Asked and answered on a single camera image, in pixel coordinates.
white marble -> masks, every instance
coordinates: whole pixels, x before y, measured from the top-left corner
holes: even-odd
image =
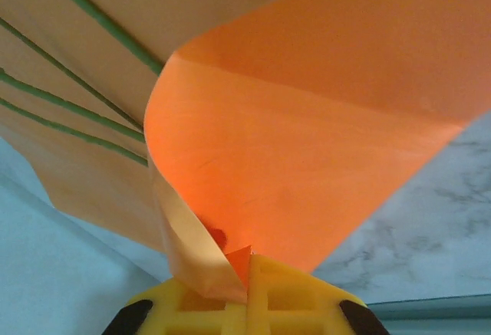
[[[368,303],[491,293],[491,114],[392,195],[315,275]]]

black plastic piece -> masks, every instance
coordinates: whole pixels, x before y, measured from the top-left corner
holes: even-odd
[[[352,301],[342,301],[339,307],[356,335],[390,335],[368,308]]]
[[[137,335],[152,307],[153,302],[148,299],[126,306],[117,313],[102,335]]]

yellow plastic object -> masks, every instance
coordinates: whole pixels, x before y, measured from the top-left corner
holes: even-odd
[[[387,333],[359,298],[264,256],[251,257],[249,280],[247,305],[206,299],[178,280],[168,280],[134,297],[125,307],[148,305],[146,310],[140,311],[141,324],[135,326],[133,323],[130,328],[131,320],[122,318],[123,309],[104,335]],[[366,320],[363,316],[358,317],[358,313],[347,314],[340,306],[344,301],[361,309],[363,316],[369,313],[371,318]],[[359,330],[357,322],[363,322],[363,326],[371,322],[370,332]]]

green line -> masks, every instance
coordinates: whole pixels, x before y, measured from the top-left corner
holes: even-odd
[[[5,28],[7,31],[9,31],[11,34],[13,34],[16,38],[20,39],[22,42],[24,42],[27,46],[29,46],[32,50],[36,51],[38,54],[40,54],[44,59],[49,61],[51,64],[53,64],[56,68],[58,68],[60,71],[65,73],[69,78],[80,84],[85,90],[87,90],[90,94],[94,95],[97,99],[105,103],[109,108],[114,110],[116,113],[118,113],[120,116],[122,116],[125,120],[127,120],[130,124],[135,126],[138,130],[143,131],[143,127],[141,124],[133,119],[130,115],[128,115],[124,110],[120,109],[115,103],[111,102],[109,99],[107,99],[103,94],[101,94],[99,91],[97,91],[95,88],[93,88],[90,84],[82,80],[79,76],[77,76],[74,72],[72,72],[70,69],[65,67],[61,62],[57,61],[54,57],[52,57],[49,53],[44,51],[42,48],[36,45],[33,41],[29,40],[29,38],[26,38],[19,30],[17,30],[15,27],[11,26],[7,21],[5,21],[3,18],[0,18],[0,24],[2,25],[3,28]]]
[[[93,143],[98,146],[102,146],[106,149],[110,149],[111,151],[117,152],[120,155],[126,156],[129,159],[132,159],[136,161],[137,163],[141,165],[148,166],[147,160],[140,156],[137,155],[136,153],[133,153],[132,151],[129,151],[128,149],[125,149],[122,146],[117,145],[116,143],[112,143],[110,141],[103,140],[101,138],[91,136],[89,134],[86,134],[84,132],[81,132],[79,130],[74,130],[73,128],[70,128],[69,126],[64,126],[63,124],[52,122],[50,120],[47,120],[45,118],[41,118],[38,115],[35,115],[27,110],[21,109],[20,107],[15,106],[13,103],[9,103],[7,100],[0,98],[0,105],[3,105],[4,107],[7,107],[8,109],[15,111],[16,113],[22,115],[23,117],[27,117],[37,123],[42,124],[43,126],[47,126],[49,128],[52,128],[53,130],[58,130],[63,133],[71,134],[72,136],[75,136],[77,138],[80,138],[84,140],[85,142],[88,143]]]
[[[72,0],[76,5],[95,19],[99,25],[106,29],[114,38],[116,38],[125,48],[147,65],[155,74],[160,74],[163,63],[153,54],[151,54],[136,38],[133,38],[118,23],[107,16],[102,9],[97,7],[91,0]]]
[[[109,118],[102,117],[101,115],[95,113],[94,111],[85,109],[84,107],[72,103],[71,101],[64,100],[61,97],[50,94],[49,92],[44,91],[40,88],[31,86],[30,84],[26,84],[20,80],[17,80],[16,78],[13,78],[12,76],[6,74],[4,69],[1,67],[0,67],[0,80],[4,81],[7,84],[10,84],[11,86],[17,88],[18,90],[24,91],[30,95],[46,100],[50,103],[53,103],[54,105],[58,105],[59,107],[63,107],[66,110],[79,114],[85,118],[88,118],[89,120],[92,120],[108,128],[111,128],[112,130],[115,130],[125,136],[131,137],[134,140],[143,143],[145,142],[145,137],[143,136],[142,133],[136,130],[132,130],[128,126],[119,124],[118,122],[115,122]]]

orange paper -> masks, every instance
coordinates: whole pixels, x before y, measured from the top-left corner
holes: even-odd
[[[279,0],[180,48],[147,107],[160,175],[313,270],[491,106],[491,0]]]

